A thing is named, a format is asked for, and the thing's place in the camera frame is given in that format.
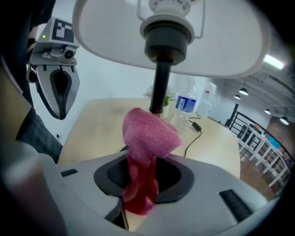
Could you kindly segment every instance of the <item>white bottle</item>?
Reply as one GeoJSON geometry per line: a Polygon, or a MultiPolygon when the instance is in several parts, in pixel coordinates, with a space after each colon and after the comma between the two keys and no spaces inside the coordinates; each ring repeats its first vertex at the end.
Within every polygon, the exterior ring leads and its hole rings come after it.
{"type": "Polygon", "coordinates": [[[196,101],[197,89],[194,76],[186,76],[177,85],[178,99],[176,102],[175,113],[172,117],[171,124],[178,130],[181,135],[184,128],[192,115],[196,101]]]}

